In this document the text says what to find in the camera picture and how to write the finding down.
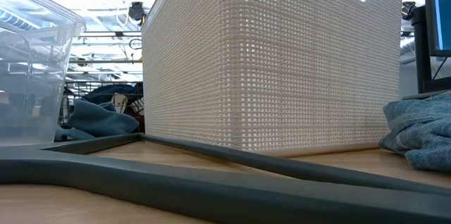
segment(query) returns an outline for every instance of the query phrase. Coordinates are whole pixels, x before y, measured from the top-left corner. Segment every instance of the wooden table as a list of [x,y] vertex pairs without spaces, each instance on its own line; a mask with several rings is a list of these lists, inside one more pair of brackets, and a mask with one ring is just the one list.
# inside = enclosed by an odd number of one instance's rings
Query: wooden table
[[[148,142],[136,142],[93,155],[189,168],[274,175]],[[451,175],[413,170],[404,157],[380,149],[295,159],[451,187]],[[205,223],[78,189],[43,185],[0,186],[0,220],[2,223],[20,224]]]

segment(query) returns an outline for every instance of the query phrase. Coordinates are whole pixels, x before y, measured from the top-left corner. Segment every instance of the computer monitor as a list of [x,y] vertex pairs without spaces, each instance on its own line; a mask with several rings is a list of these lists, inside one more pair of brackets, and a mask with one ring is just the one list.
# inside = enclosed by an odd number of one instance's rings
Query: computer monitor
[[451,56],[451,0],[426,0],[431,56]]

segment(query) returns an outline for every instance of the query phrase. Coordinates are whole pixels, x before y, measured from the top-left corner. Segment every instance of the wire rack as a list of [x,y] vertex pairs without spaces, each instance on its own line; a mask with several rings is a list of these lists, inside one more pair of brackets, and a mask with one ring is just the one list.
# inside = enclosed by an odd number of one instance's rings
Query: wire rack
[[[69,128],[68,119],[74,111],[74,100],[83,98],[88,94],[95,95],[96,99],[111,101],[117,112],[123,112],[136,119],[140,125],[134,132],[144,132],[144,104],[142,102],[142,82],[102,82],[102,81],[66,81],[61,101],[58,124],[63,128]],[[127,94],[93,93],[100,87],[109,85],[128,85],[136,88],[136,92]]]

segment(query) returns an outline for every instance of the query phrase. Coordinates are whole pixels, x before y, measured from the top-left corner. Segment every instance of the blue towel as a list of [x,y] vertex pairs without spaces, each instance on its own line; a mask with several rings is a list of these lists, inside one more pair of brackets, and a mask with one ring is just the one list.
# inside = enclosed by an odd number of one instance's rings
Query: blue towel
[[77,99],[74,101],[74,111],[69,117],[68,125],[72,129],[57,130],[57,140],[64,140],[65,137],[90,139],[124,135],[136,129],[138,122],[129,115],[117,113],[111,102],[93,104]]
[[402,154],[414,168],[451,172],[451,92],[394,101],[383,111],[390,133],[379,147]]

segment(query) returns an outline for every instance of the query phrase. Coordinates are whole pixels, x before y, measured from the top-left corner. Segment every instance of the transparent storage container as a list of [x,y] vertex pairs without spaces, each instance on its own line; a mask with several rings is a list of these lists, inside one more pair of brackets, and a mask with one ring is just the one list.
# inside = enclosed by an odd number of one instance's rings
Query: transparent storage container
[[0,146],[53,142],[83,18],[51,0],[0,0]]

